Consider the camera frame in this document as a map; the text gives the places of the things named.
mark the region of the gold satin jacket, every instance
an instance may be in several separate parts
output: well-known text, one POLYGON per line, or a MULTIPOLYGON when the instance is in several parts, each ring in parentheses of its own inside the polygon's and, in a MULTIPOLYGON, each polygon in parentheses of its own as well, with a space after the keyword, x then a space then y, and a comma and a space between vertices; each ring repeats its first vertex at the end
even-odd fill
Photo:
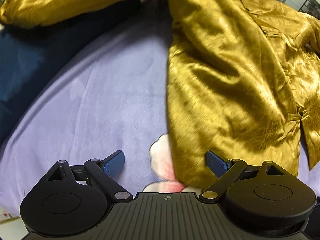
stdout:
MULTIPOLYGON (((0 19, 52 25, 120 0, 5 0, 0 19)), ((276 0, 169 0, 167 110, 174 169, 204 188, 211 149, 297 175, 300 123, 320 160, 320 22, 276 0)))

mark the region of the bed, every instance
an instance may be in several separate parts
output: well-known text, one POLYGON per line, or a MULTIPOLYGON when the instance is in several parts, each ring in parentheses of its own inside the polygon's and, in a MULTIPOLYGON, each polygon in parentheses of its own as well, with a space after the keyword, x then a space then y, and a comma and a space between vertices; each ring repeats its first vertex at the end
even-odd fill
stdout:
MULTIPOLYGON (((139 13, 81 50, 46 86, 0 148, 0 206, 19 215, 24 196, 61 159, 80 165, 125 153, 116 181, 139 191, 196 191, 175 179, 166 121, 165 2, 139 13)), ((301 141, 299 179, 320 196, 320 165, 308 170, 301 141)))

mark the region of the wire rack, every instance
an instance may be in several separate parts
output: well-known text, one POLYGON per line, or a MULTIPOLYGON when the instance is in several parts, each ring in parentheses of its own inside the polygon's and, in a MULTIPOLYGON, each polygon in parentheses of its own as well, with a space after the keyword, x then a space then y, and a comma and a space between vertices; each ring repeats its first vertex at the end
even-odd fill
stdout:
POLYGON ((299 12, 308 13, 320 20, 320 0, 306 0, 299 12))

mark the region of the flower pattern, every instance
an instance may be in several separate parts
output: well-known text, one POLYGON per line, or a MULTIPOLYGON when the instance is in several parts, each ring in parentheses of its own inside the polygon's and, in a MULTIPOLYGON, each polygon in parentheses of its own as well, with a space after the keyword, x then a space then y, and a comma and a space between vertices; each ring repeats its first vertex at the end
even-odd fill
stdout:
POLYGON ((9 214, 6 210, 4 210, 2 207, 0 207, 0 222, 8 219, 12 219, 15 216, 9 214))
POLYGON ((180 183, 173 170, 168 134, 162 135, 150 148, 150 165, 153 172, 164 181, 151 183, 143 189, 143 192, 196 192, 199 196, 201 190, 186 187, 180 183))

